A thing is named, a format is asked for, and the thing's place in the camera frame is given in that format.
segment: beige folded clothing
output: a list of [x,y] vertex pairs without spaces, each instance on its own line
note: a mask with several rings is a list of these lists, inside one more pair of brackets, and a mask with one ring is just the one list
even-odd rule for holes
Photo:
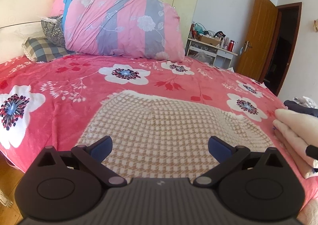
[[297,136],[287,125],[279,120],[274,120],[273,125],[283,134],[290,146],[309,166],[318,168],[318,160],[306,155],[308,144],[302,138]]
[[318,118],[287,109],[277,109],[275,116],[276,119],[290,127],[308,145],[318,147]]
[[281,141],[287,151],[289,152],[290,156],[293,158],[300,174],[304,177],[304,178],[309,178],[309,177],[315,177],[318,176],[318,173],[316,173],[314,171],[314,169],[309,166],[298,154],[297,152],[292,148],[292,146],[287,142],[287,140],[284,138],[283,134],[278,131],[275,130],[275,135],[277,137],[277,139],[279,139],[279,141]]

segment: pink pillow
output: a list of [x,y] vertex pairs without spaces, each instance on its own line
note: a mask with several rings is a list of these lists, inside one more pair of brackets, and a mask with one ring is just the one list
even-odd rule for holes
[[59,16],[64,12],[64,0],[54,0],[50,16]]

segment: wooden floor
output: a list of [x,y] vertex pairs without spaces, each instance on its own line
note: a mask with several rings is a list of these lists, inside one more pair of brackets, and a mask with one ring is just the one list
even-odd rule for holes
[[22,220],[14,201],[14,192],[22,176],[23,172],[10,167],[0,153],[0,188],[13,202],[11,208],[4,207],[0,203],[0,225],[16,225]]

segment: desk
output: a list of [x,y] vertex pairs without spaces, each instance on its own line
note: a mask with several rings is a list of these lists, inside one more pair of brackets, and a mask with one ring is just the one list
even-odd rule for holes
[[[203,50],[201,48],[194,47],[193,44],[197,44],[199,46],[206,46],[209,49],[211,49],[211,52]],[[196,51],[196,52],[203,52],[206,55],[212,56],[214,59],[213,59],[213,62],[210,64],[215,65],[217,67],[224,68],[224,69],[228,69],[232,63],[233,56],[237,56],[236,53],[225,50],[223,48],[218,48],[214,45],[203,43],[196,39],[188,38],[187,46],[185,48],[186,56],[189,54],[190,50]]]

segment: headboard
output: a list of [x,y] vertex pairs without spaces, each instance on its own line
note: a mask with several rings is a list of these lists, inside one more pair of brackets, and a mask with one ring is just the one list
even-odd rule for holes
[[49,16],[53,0],[0,0],[0,64],[23,55],[28,37],[44,36],[41,16]]

